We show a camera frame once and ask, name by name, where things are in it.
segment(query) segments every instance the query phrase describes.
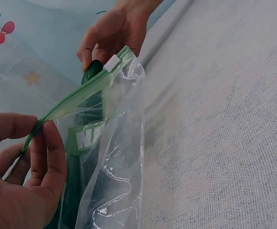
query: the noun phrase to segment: fingernail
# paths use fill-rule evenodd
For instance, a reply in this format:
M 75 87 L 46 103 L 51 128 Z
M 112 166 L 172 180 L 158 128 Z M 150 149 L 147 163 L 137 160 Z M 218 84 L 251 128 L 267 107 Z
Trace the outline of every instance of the fingernail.
M 86 66 L 85 61 L 82 61 L 82 71 L 83 72 L 85 72 L 85 66 Z

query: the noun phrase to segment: finger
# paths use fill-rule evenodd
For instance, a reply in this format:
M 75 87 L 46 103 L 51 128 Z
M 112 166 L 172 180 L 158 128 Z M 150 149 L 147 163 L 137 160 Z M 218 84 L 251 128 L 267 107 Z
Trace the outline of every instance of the finger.
M 86 30 L 77 51 L 77 57 L 82 63 L 82 68 L 84 72 L 88 69 L 92 62 L 92 51 L 97 43 L 97 28 L 96 26 L 91 26 Z
M 36 125 L 36 116 L 17 113 L 0 113 L 0 141 L 28 135 Z
M 9 173 L 5 181 L 14 185 L 23 185 L 29 169 L 30 169 L 30 150 L 28 149 L 24 154 L 20 156 L 19 160 L 12 168 L 11 172 Z
M 14 161 L 21 155 L 23 143 L 12 145 L 0 151 L 0 177 L 3 177 Z
M 43 133 L 48 148 L 48 170 L 41 187 L 48 189 L 58 201 L 66 180 L 66 158 L 62 139 L 53 122 L 43 125 Z
M 39 186 L 41 185 L 47 172 L 47 148 L 43 130 L 40 130 L 32 139 L 32 144 L 30 147 L 30 161 L 32 176 L 27 181 L 25 186 Z

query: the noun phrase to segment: hand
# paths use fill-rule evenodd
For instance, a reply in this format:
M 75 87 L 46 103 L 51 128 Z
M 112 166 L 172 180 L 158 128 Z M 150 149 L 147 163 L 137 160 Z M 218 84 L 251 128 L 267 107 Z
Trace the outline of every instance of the hand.
M 125 45 L 138 56 L 146 36 L 150 13 L 141 5 L 117 4 L 95 25 L 88 28 L 77 52 L 83 71 L 86 71 L 92 62 L 93 50 L 94 58 L 102 64 Z
M 34 116 L 0 113 L 0 141 L 26 136 L 36 122 Z M 0 152 L 0 228 L 42 229 L 54 216 L 66 179 L 63 143 L 55 124 L 47 122 L 30 150 L 21 155 L 21 148 L 22 144 L 16 144 Z M 30 165 L 32 176 L 22 186 Z

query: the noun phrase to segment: light blue fabric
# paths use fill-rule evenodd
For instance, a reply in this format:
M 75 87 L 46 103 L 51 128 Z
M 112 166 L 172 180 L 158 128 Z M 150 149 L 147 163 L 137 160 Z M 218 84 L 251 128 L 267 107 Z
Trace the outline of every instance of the light blue fabric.
M 150 17 L 148 29 L 173 2 L 165 0 L 158 7 Z M 36 54 L 80 85 L 81 64 L 76 58 L 79 43 L 86 28 L 102 16 L 97 13 L 110 10 L 114 4 L 115 0 L 0 0 L 0 27 L 7 21 L 14 22 L 12 39 L 16 46 Z

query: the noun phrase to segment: patterned sheet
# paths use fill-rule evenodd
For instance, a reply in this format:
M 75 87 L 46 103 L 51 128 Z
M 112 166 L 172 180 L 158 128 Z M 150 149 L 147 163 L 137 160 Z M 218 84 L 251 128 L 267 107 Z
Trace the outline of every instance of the patterned sheet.
M 148 27 L 175 0 L 165 0 Z M 76 50 L 115 0 L 0 0 L 0 112 L 41 117 L 80 85 Z M 0 149 L 9 140 L 0 144 Z

